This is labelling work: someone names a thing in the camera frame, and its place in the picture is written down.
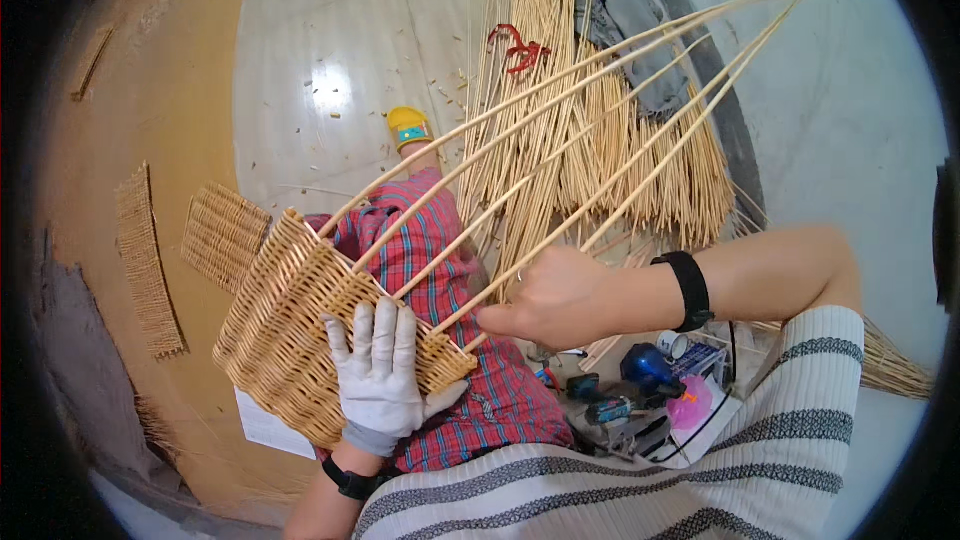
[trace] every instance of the plaid fabric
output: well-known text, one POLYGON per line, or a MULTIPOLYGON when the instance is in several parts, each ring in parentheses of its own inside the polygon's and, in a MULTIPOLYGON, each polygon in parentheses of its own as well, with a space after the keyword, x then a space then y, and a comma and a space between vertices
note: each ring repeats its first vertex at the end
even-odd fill
MULTIPOLYGON (((339 223, 334 246, 356 261, 440 177, 437 169, 428 168, 406 182, 378 187, 369 197, 369 207, 352 211, 339 223)), ((329 220, 326 214, 306 216, 315 230, 329 220)), ((388 293, 395 293, 461 231, 453 194, 444 189, 400 228, 366 270, 388 293)), ((472 298, 467 280, 477 267, 473 255, 451 255, 403 300, 418 318, 437 325, 472 298)), ((480 328, 471 313, 447 332, 464 347, 480 334, 480 328)), ((514 342, 491 337, 475 355, 479 366, 468 378, 469 388, 461 401, 397 446, 393 464, 400 471, 446 469, 511 444, 569 446, 573 441, 560 404, 527 367, 514 342)))

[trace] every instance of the woven wicker panel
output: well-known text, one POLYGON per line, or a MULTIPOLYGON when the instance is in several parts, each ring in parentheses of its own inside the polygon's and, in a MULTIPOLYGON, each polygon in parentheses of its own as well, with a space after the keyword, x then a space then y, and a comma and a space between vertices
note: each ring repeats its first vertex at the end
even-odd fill
POLYGON ((116 195, 120 256, 147 348, 158 359, 176 355, 186 350, 186 342, 163 277, 146 162, 116 189, 116 195))
POLYGON ((269 212, 240 194, 207 182, 190 201, 180 257, 235 295, 272 220, 269 212))
MULTIPOLYGON (((253 260, 223 322, 213 361, 240 390, 320 448, 332 449, 345 425, 337 373, 321 314, 353 335, 354 309, 386 295, 367 273, 318 238, 292 209, 284 211, 253 260)), ((477 361, 420 321, 416 381, 424 394, 442 390, 477 361)))

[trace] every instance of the white wall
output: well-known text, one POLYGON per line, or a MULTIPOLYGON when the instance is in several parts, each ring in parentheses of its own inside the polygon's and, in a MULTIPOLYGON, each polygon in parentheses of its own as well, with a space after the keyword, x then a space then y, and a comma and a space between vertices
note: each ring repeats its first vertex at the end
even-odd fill
MULTIPOLYGON (((695 8, 727 0, 691 0, 695 8)), ((726 61, 784 8, 710 26, 726 61)), ((936 90, 896 0, 805 0, 737 83, 767 212, 833 222, 863 273, 864 308, 907 357, 936 367, 948 318, 930 246, 947 140, 936 90)), ((861 393, 846 485, 825 537, 847 537, 899 465, 924 402, 861 393)))

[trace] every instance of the red plastic clip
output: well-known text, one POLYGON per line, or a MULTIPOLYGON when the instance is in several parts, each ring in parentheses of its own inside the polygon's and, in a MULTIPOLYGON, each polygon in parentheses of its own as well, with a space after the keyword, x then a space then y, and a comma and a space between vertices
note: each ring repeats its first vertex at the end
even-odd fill
POLYGON ((489 36, 486 37, 486 43, 494 42, 494 38, 497 37, 500 30, 510 32, 510 35, 513 37, 513 42, 515 42, 514 46, 507 49, 508 57, 512 57, 518 53, 526 55, 520 60, 519 65, 507 69, 508 74, 517 74, 525 69, 529 69, 537 64, 537 59, 541 54, 550 54, 550 49, 546 46, 541 46, 536 42, 530 42, 529 44, 523 43, 521 32, 517 31, 510 23, 498 23, 493 31, 489 32, 489 36))

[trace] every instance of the black wristband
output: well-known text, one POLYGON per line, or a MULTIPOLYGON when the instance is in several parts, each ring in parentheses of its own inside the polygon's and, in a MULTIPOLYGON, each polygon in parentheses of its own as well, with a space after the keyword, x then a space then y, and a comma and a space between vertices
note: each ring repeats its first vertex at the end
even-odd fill
POLYGON ((711 295, 707 292, 707 281, 700 271, 700 265, 690 253, 683 251, 667 253, 650 261, 650 265, 660 263, 668 263, 673 268, 679 291, 683 294, 686 317, 674 332, 682 334, 704 327, 704 324, 714 318, 714 313, 711 312, 711 295))
POLYGON ((386 482, 383 475, 366 477, 355 474, 353 471, 345 472, 333 462, 332 456, 328 456, 323 461, 322 467, 323 473, 330 478, 330 481, 340 487, 340 494, 354 501, 366 501, 386 482))

